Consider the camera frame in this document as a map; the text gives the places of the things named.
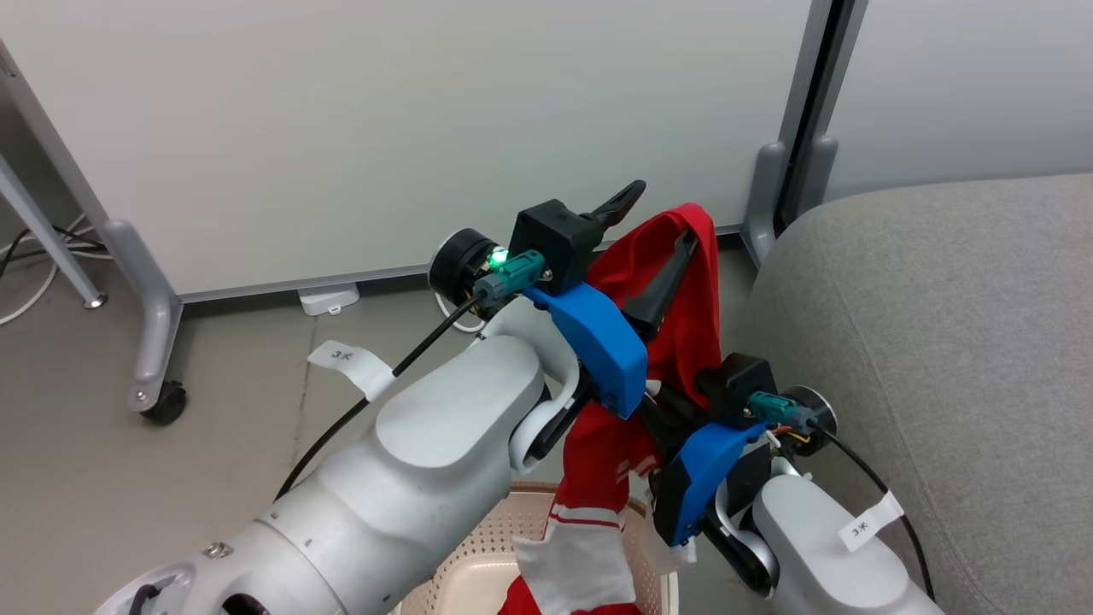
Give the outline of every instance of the black wire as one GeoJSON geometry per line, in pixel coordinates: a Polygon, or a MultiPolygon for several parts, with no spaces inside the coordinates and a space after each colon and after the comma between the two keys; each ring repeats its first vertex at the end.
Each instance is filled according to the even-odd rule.
{"type": "Polygon", "coordinates": [[[101,241],[97,241],[95,239],[89,239],[87,237],[85,237],[83,235],[78,235],[78,234],[73,233],[72,230],[69,230],[68,228],[61,228],[60,226],[54,226],[54,229],[57,230],[58,233],[62,234],[62,235],[70,236],[70,237],[72,237],[72,238],[74,238],[77,240],[82,240],[84,243],[90,243],[91,245],[93,245],[93,246],[95,246],[95,247],[97,247],[99,249],[106,249],[106,245],[105,244],[103,244],[101,241]]]}
{"type": "MultiPolygon", "coordinates": [[[[442,335],[444,335],[444,332],[448,331],[448,328],[450,328],[456,321],[458,321],[459,317],[462,317],[463,315],[469,312],[471,307],[473,307],[479,300],[481,300],[482,297],[483,297],[482,294],[475,294],[474,296],[465,300],[462,305],[457,307],[457,309],[451,312],[450,317],[448,317],[447,319],[444,320],[443,323],[437,326],[437,328],[433,330],[433,333],[428,334],[428,338],[422,341],[422,343],[419,344],[416,348],[414,348],[409,355],[407,355],[407,358],[402,359],[402,363],[399,364],[398,367],[391,370],[391,375],[395,376],[395,378],[401,376],[402,372],[404,372],[407,368],[410,367],[411,364],[418,360],[418,357],[421,357],[422,353],[424,353],[430,346],[433,345],[434,342],[436,342],[442,335]]],[[[307,468],[307,464],[310,463],[313,459],[315,459],[315,456],[322,449],[322,447],[325,447],[326,443],[329,442],[330,439],[334,437],[334,434],[338,434],[338,431],[341,430],[341,428],[345,427],[345,425],[348,425],[349,422],[353,421],[353,417],[361,414],[361,411],[363,411],[367,406],[368,406],[368,399],[361,398],[360,402],[353,404],[353,407],[350,409],[349,412],[342,415],[342,417],[338,419],[337,423],[330,426],[330,429],[327,429],[326,433],[324,433],[322,436],[320,436],[319,439],[316,440],[314,445],[312,445],[312,448],[308,449],[306,453],[304,453],[304,457],[299,458],[299,462],[297,462],[296,466],[293,468],[292,472],[289,473],[289,477],[284,480],[284,483],[281,485],[281,489],[277,493],[277,497],[273,498],[273,501],[281,499],[281,496],[287,494],[292,489],[292,486],[295,485],[296,480],[299,478],[299,474],[304,472],[304,469],[307,468]]]]}
{"type": "Polygon", "coordinates": [[[4,253],[3,260],[0,260],[0,277],[3,276],[4,270],[8,268],[8,263],[12,261],[12,256],[15,253],[15,248],[19,247],[19,241],[23,240],[23,237],[31,234],[30,228],[23,228],[23,232],[15,237],[15,240],[11,241],[8,246],[8,253],[4,253]]]}
{"type": "Polygon", "coordinates": [[[402,359],[401,364],[399,364],[398,366],[395,367],[393,370],[391,370],[391,374],[395,375],[395,378],[402,376],[402,372],[407,371],[407,368],[409,368],[411,364],[416,362],[418,357],[421,357],[422,353],[424,353],[430,346],[432,346],[434,342],[439,340],[439,338],[444,335],[444,332],[448,331],[448,328],[454,326],[456,321],[459,320],[459,317],[462,317],[467,312],[470,312],[471,307],[473,307],[482,298],[484,298],[483,294],[481,293],[475,294],[474,296],[471,296],[467,300],[463,300],[462,305],[456,307],[456,309],[451,312],[450,317],[445,319],[444,322],[440,323],[438,328],[433,330],[433,333],[428,334],[428,338],[423,340],[422,343],[419,344],[416,348],[414,348],[413,351],[410,352],[409,355],[407,355],[406,359],[402,359]]]}
{"type": "Polygon", "coordinates": [[[353,417],[361,414],[361,411],[363,411],[367,405],[368,399],[361,398],[360,402],[353,404],[353,407],[350,409],[348,413],[342,415],[337,423],[330,426],[330,429],[327,429],[326,433],[324,433],[322,436],[320,436],[319,439],[312,445],[312,448],[304,453],[304,457],[299,458],[299,462],[296,463],[296,466],[289,473],[289,477],[284,480],[284,484],[281,485],[281,489],[278,490],[277,497],[273,498],[273,501],[280,500],[281,496],[287,494],[292,489],[292,486],[296,484],[296,480],[299,478],[299,473],[304,472],[304,469],[307,468],[307,464],[312,462],[322,447],[325,447],[327,442],[334,437],[334,434],[338,434],[341,428],[345,427],[349,422],[353,421],[353,417]]]}
{"type": "MultiPolygon", "coordinates": [[[[75,233],[69,232],[66,228],[61,228],[60,226],[54,226],[54,229],[74,239],[91,244],[90,247],[68,246],[69,249],[75,249],[78,251],[92,251],[92,252],[106,251],[106,246],[95,239],[90,239],[87,237],[78,235],[75,233]]],[[[24,258],[31,258],[32,256],[40,256],[43,253],[48,253],[48,250],[45,249],[32,249],[31,251],[24,251],[23,253],[19,255],[15,253],[15,248],[19,247],[20,241],[23,240],[23,237],[30,234],[30,232],[31,232],[30,228],[23,228],[23,232],[21,232],[19,236],[15,237],[15,240],[11,241],[11,246],[8,248],[8,252],[4,253],[3,260],[0,261],[0,277],[2,277],[4,271],[8,270],[8,264],[11,264],[14,261],[22,260],[24,258]]]]}
{"type": "MultiPolygon", "coordinates": [[[[858,468],[860,468],[861,471],[865,472],[867,476],[869,476],[870,481],[873,482],[873,485],[877,485],[877,487],[882,493],[884,494],[889,493],[888,485],[885,485],[884,481],[882,481],[881,477],[878,476],[875,472],[873,472],[872,468],[869,468],[869,464],[866,463],[866,460],[858,457],[858,453],[855,453],[854,450],[851,450],[849,447],[846,446],[846,443],[839,440],[837,436],[824,429],[823,426],[821,426],[819,423],[812,419],[809,419],[808,426],[819,430],[820,434],[823,434],[824,438],[831,440],[833,445],[835,445],[836,447],[839,448],[839,450],[846,453],[846,457],[850,458],[850,461],[858,464],[858,468]]],[[[910,539],[910,545],[915,547],[915,557],[918,558],[918,568],[922,572],[922,584],[926,587],[925,588],[926,595],[928,595],[930,600],[932,600],[933,602],[937,602],[937,600],[933,598],[933,581],[930,580],[930,569],[926,565],[926,554],[922,552],[922,543],[918,540],[918,533],[915,532],[915,528],[910,524],[910,520],[907,519],[906,515],[901,516],[900,521],[903,522],[904,529],[907,530],[907,536],[910,539]]]]}

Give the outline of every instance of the white cable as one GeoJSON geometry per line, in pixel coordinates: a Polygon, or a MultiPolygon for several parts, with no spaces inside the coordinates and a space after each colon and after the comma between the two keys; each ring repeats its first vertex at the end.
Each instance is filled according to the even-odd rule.
{"type": "MultiPolygon", "coordinates": [[[[77,227],[77,225],[80,224],[80,222],[82,222],[84,217],[86,217],[86,215],[83,214],[83,213],[81,213],[80,216],[77,217],[64,229],[69,230],[69,232],[72,232],[72,228],[77,227]]],[[[73,234],[82,234],[82,233],[86,233],[86,232],[92,230],[92,229],[94,229],[92,226],[87,226],[86,228],[83,228],[83,229],[81,229],[79,232],[75,232],[73,234]]],[[[34,238],[35,238],[35,236],[34,236],[33,233],[27,233],[26,236],[24,236],[22,239],[20,239],[19,243],[22,244],[23,241],[32,240],[34,238]]],[[[69,237],[69,236],[64,236],[64,237],[61,238],[61,241],[63,241],[66,245],[68,245],[69,241],[71,241],[71,240],[75,240],[75,239],[73,239],[72,237],[69,237]]],[[[12,244],[8,244],[3,248],[0,248],[0,253],[7,253],[8,249],[10,249],[11,246],[12,246],[12,244]]],[[[80,246],[72,246],[72,247],[91,247],[91,244],[87,244],[85,246],[84,245],[80,245],[80,246]]],[[[99,258],[99,259],[104,259],[104,260],[113,260],[114,259],[108,253],[89,253],[89,252],[83,252],[83,251],[73,251],[72,253],[74,253],[77,256],[80,256],[82,258],[99,258]]],[[[34,296],[32,296],[30,300],[27,300],[26,303],[24,303],[23,306],[20,307],[19,310],[15,310],[11,315],[8,315],[7,317],[0,319],[0,327],[7,326],[8,323],[14,321],[15,319],[22,317],[27,310],[30,310],[31,307],[33,307],[34,304],[37,303],[39,298],[42,298],[42,295],[46,293],[46,289],[49,287],[49,284],[51,284],[54,282],[54,277],[56,277],[56,276],[57,276],[57,263],[54,262],[52,269],[49,270],[49,275],[46,276],[46,281],[43,282],[42,287],[38,288],[38,292],[34,293],[34,296]]]]}
{"type": "Polygon", "coordinates": [[[49,284],[52,283],[54,277],[56,276],[57,276],[57,263],[55,262],[54,268],[49,270],[49,275],[46,277],[46,282],[42,284],[42,287],[38,288],[38,292],[34,293],[34,296],[32,296],[30,300],[24,303],[19,310],[15,310],[11,315],[8,315],[7,317],[0,319],[0,326],[7,326],[8,323],[14,321],[15,319],[22,317],[23,312],[30,310],[31,307],[33,307],[34,304],[37,303],[39,298],[42,298],[42,295],[46,293],[46,288],[49,287],[49,284]]]}
{"type": "MultiPolygon", "coordinates": [[[[444,297],[440,296],[440,293],[435,292],[433,294],[436,295],[436,304],[440,306],[440,312],[444,314],[444,318],[450,317],[451,312],[448,310],[448,306],[444,304],[444,297]]],[[[463,333],[478,333],[482,331],[483,328],[485,328],[485,321],[482,321],[481,323],[474,326],[473,328],[461,326],[459,323],[454,323],[451,327],[456,328],[457,331],[461,331],[463,333]]]]}

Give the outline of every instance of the metal frame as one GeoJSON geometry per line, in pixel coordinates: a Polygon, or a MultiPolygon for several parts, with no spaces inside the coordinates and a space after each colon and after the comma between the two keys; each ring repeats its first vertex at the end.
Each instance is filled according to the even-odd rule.
{"type": "Polygon", "coordinates": [[[798,135],[800,150],[786,177],[776,212],[786,225],[823,202],[838,153],[838,140],[826,133],[827,126],[868,5],[869,0],[844,0],[832,25],[831,47],[822,66],[815,67],[814,97],[808,117],[803,118],[798,135]]]}
{"type": "Polygon", "coordinates": [[[2,42],[0,42],[0,66],[3,67],[0,74],[3,84],[0,86],[7,87],[15,107],[42,143],[43,151],[54,163],[72,197],[87,215],[87,220],[98,230],[99,237],[114,255],[115,262],[129,284],[141,297],[144,307],[144,327],[141,330],[128,404],[134,412],[148,411],[160,398],[167,359],[171,357],[175,332],[178,330],[181,317],[181,301],[132,225],[107,216],[106,210],[91,189],[68,147],[64,146],[42,105],[38,104],[27,83],[20,78],[19,67],[2,42]]]}
{"type": "Polygon", "coordinates": [[[838,140],[826,134],[869,0],[814,0],[778,140],[760,149],[744,221],[756,265],[788,225],[823,202],[838,140]]]}
{"type": "Polygon", "coordinates": [[[762,264],[774,246],[774,215],[789,168],[789,156],[797,141],[816,61],[823,47],[824,33],[832,5],[836,0],[812,0],[804,22],[801,50],[797,56],[794,80],[789,85],[786,111],[778,130],[778,140],[760,147],[755,157],[748,209],[744,213],[742,238],[756,265],[762,264]]]}
{"type": "Polygon", "coordinates": [[[106,303],[106,293],[101,292],[84,272],[83,267],[75,261],[68,246],[54,232],[52,225],[45,213],[35,204],[34,198],[26,187],[15,176],[8,161],[0,155],[0,194],[11,203],[12,209],[23,220],[26,227],[34,233],[38,243],[46,248],[57,267],[68,276],[77,292],[83,297],[83,306],[89,310],[106,303]]]}

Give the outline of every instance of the white wall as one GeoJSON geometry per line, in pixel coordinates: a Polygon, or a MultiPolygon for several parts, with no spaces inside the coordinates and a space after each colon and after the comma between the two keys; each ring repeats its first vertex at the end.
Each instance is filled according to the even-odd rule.
{"type": "Polygon", "coordinates": [[[1093,169],[1093,2],[870,2],[827,133],[826,200],[1093,169]]]}
{"type": "Polygon", "coordinates": [[[0,0],[0,37],[178,293],[425,262],[519,209],[739,223],[807,0],[0,0]]]}

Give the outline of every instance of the basket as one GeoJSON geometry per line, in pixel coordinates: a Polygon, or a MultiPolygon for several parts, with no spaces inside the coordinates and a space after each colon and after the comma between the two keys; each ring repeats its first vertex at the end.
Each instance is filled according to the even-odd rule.
{"type": "MultiPolygon", "coordinates": [[[[542,537],[557,485],[514,483],[513,492],[474,528],[455,553],[392,612],[395,615],[495,615],[519,575],[513,536],[542,537]]],[[[678,615],[675,573],[660,576],[638,545],[645,507],[631,498],[623,541],[644,615],[678,615]]]]}

